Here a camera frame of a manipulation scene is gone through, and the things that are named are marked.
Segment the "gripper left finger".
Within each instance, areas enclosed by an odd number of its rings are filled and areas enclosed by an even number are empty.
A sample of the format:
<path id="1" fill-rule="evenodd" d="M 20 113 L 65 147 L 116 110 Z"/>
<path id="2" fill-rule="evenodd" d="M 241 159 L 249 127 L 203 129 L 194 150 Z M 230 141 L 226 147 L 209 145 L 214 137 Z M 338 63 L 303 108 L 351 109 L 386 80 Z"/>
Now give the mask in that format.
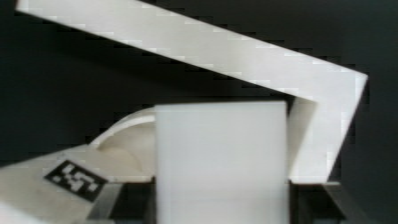
<path id="1" fill-rule="evenodd" d="M 86 224 L 157 224 L 154 183 L 106 185 Z"/>

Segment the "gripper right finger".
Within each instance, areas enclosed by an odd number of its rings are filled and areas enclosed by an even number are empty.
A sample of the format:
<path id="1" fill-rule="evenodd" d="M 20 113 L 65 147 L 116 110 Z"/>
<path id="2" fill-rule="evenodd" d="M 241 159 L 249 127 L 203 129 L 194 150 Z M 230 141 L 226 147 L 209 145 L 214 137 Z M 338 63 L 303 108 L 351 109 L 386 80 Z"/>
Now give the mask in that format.
<path id="1" fill-rule="evenodd" d="M 340 182 L 290 184 L 290 224 L 372 224 Z"/>

